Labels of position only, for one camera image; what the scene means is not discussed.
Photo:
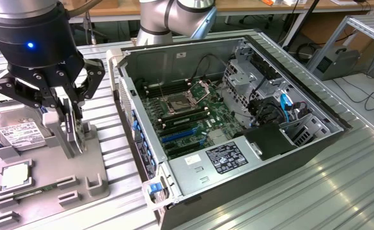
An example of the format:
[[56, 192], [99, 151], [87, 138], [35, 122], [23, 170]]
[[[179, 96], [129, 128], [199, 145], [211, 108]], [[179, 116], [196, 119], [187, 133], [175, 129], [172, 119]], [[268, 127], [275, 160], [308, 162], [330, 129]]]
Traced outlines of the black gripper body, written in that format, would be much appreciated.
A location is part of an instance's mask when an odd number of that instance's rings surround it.
[[8, 75], [0, 88], [21, 79], [39, 88], [71, 86], [84, 67], [60, 1], [0, 1], [0, 52]]

